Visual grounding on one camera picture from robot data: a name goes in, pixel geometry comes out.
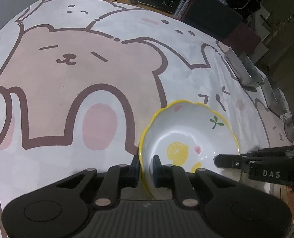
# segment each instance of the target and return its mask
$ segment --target tablecloth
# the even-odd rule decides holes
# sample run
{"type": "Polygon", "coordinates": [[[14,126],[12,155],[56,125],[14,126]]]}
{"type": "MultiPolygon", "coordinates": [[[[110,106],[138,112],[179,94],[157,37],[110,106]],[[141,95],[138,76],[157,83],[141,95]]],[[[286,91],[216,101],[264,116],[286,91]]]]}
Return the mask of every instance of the tablecloth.
{"type": "Polygon", "coordinates": [[[130,163],[152,115],[179,99],[222,114],[241,153],[290,145],[290,112],[278,118],[260,87],[242,88],[226,49],[109,1],[40,0],[19,13],[0,30],[0,216],[12,199],[75,172],[130,163]]]}

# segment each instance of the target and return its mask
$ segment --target lemon print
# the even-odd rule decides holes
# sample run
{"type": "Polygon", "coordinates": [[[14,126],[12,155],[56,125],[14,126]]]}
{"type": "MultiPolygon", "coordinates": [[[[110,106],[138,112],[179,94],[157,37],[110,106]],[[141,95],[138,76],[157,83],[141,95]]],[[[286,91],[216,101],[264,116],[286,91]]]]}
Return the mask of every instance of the lemon print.
{"type": "Polygon", "coordinates": [[[171,143],[167,148],[167,157],[175,166],[182,166],[189,155],[189,146],[180,142],[171,143]]]}
{"type": "Polygon", "coordinates": [[[201,168],[201,165],[201,162],[197,162],[194,166],[192,166],[191,173],[195,173],[198,168],[201,168]]]}

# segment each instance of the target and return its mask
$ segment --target pink heart print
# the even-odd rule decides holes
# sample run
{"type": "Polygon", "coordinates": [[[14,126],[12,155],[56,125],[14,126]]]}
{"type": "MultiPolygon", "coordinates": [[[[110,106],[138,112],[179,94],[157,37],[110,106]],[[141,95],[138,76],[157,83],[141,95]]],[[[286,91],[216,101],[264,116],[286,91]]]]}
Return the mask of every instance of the pink heart print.
{"type": "Polygon", "coordinates": [[[175,112],[178,112],[181,109],[181,107],[182,107],[182,105],[177,105],[177,106],[173,107],[173,110],[175,112]]]}
{"type": "Polygon", "coordinates": [[[197,152],[198,154],[201,153],[201,148],[199,146],[194,148],[194,151],[197,152]]]}

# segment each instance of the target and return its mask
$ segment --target ceramic bowl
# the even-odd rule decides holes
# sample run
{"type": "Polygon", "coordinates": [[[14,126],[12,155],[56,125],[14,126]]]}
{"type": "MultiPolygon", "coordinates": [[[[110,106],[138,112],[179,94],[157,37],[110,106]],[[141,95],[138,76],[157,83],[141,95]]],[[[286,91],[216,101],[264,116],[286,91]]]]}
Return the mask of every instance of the ceramic bowl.
{"type": "Polygon", "coordinates": [[[239,144],[229,124],[219,113],[202,103],[179,100],[156,112],[139,143],[142,180],[156,199],[170,199],[171,191],[153,184],[152,158],[163,165],[177,165],[186,172],[206,168],[239,181],[239,169],[214,165],[218,154],[239,154],[239,144]]]}

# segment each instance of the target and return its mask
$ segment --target green leaf print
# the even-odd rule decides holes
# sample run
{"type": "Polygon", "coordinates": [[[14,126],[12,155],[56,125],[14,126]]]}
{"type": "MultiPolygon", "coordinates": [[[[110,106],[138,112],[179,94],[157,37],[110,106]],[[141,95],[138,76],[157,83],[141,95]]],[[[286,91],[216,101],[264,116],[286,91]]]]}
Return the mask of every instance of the green leaf print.
{"type": "Polygon", "coordinates": [[[214,126],[213,126],[212,129],[214,129],[216,125],[224,126],[224,123],[217,122],[217,120],[218,120],[218,119],[217,119],[217,116],[216,116],[216,115],[214,116],[214,120],[213,120],[213,119],[210,119],[210,122],[213,122],[213,123],[214,123],[214,126]]]}

